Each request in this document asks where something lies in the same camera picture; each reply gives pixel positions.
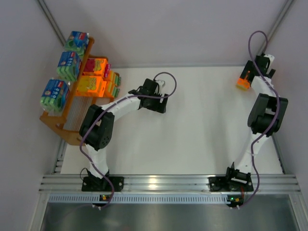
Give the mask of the orange box back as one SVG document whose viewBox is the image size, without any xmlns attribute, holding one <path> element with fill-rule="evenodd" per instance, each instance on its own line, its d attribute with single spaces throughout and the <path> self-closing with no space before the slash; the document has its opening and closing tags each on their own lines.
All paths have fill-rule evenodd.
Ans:
<svg viewBox="0 0 308 231">
<path fill-rule="evenodd" d="M 111 81 L 106 82 L 103 96 L 105 98 L 116 98 L 120 92 L 120 89 Z"/>
</svg>

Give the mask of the orange green box yellow sponge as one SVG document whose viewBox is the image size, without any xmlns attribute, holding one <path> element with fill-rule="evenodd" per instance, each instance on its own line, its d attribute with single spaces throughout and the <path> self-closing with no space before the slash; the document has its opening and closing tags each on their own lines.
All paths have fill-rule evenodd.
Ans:
<svg viewBox="0 0 308 231">
<path fill-rule="evenodd" d="M 112 82 L 116 87 L 121 85 L 121 76 L 112 70 L 109 71 L 107 80 Z"/>
</svg>

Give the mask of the pink scrubber sponge box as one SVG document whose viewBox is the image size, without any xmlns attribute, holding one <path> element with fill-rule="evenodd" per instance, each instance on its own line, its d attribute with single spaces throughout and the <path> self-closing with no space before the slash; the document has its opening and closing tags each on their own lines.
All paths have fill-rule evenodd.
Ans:
<svg viewBox="0 0 308 231">
<path fill-rule="evenodd" d="M 106 78 L 109 75 L 110 67 L 111 65 L 105 58 L 88 58 L 83 71 L 83 75 Z"/>
</svg>

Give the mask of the blue green sponge pack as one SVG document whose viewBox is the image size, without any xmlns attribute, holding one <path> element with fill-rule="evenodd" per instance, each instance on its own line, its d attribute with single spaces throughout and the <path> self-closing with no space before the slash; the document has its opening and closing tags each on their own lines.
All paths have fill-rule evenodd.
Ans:
<svg viewBox="0 0 308 231">
<path fill-rule="evenodd" d="M 89 43 L 89 33 L 72 31 L 64 45 L 65 51 L 74 51 L 82 60 Z"/>
<path fill-rule="evenodd" d="M 75 51 L 64 51 L 56 68 L 57 75 L 65 81 L 75 82 L 78 79 L 81 60 Z"/>
<path fill-rule="evenodd" d="M 70 88 L 67 83 L 59 79 L 50 79 L 40 99 L 41 107 L 47 112 L 60 113 L 63 111 Z"/>
</svg>

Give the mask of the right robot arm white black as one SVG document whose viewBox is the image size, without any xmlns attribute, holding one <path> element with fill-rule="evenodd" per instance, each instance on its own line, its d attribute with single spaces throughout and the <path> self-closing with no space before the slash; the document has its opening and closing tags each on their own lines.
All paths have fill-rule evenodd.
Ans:
<svg viewBox="0 0 308 231">
<path fill-rule="evenodd" d="M 261 54 L 254 61 L 249 60 L 236 86 L 243 90 L 253 90 L 257 98 L 248 116 L 250 132 L 242 154 L 227 168 L 227 189 L 230 191 L 253 191 L 251 173 L 255 157 L 268 138 L 276 133 L 282 124 L 288 100 L 277 97 L 273 91 L 271 78 L 275 73 L 270 69 L 274 56 Z"/>
</svg>

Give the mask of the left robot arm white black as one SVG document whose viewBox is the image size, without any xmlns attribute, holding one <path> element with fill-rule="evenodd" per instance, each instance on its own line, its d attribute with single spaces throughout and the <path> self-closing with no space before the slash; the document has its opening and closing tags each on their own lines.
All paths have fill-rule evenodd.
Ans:
<svg viewBox="0 0 308 231">
<path fill-rule="evenodd" d="M 163 94 L 163 80 L 146 79 L 136 90 L 129 91 L 122 98 L 107 105 L 91 105 L 79 130 L 82 143 L 86 147 L 83 154 L 88 158 L 90 167 L 83 179 L 84 192 L 119 192 L 122 190 L 123 177 L 110 177 L 107 166 L 106 147 L 109 144 L 114 122 L 129 112 L 145 108 L 165 113 L 168 94 Z"/>
</svg>

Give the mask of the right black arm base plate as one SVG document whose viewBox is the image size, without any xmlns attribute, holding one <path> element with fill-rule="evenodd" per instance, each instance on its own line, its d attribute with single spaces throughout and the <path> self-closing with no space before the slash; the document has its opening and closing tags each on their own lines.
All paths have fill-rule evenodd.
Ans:
<svg viewBox="0 0 308 231">
<path fill-rule="evenodd" d="M 210 177 L 209 188 L 211 192 L 252 192 L 254 190 L 251 178 L 238 179 L 226 177 Z"/>
</svg>

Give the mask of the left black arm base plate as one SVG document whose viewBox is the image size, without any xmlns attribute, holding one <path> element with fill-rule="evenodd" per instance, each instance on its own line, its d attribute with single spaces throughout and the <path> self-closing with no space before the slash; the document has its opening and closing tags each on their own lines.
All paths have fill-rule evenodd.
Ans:
<svg viewBox="0 0 308 231">
<path fill-rule="evenodd" d="M 114 187 L 115 192 L 120 192 L 124 188 L 124 177 L 109 177 L 108 178 Z M 83 179 L 82 188 L 83 192 L 111 192 L 111 184 L 104 178 L 85 177 Z"/>
</svg>

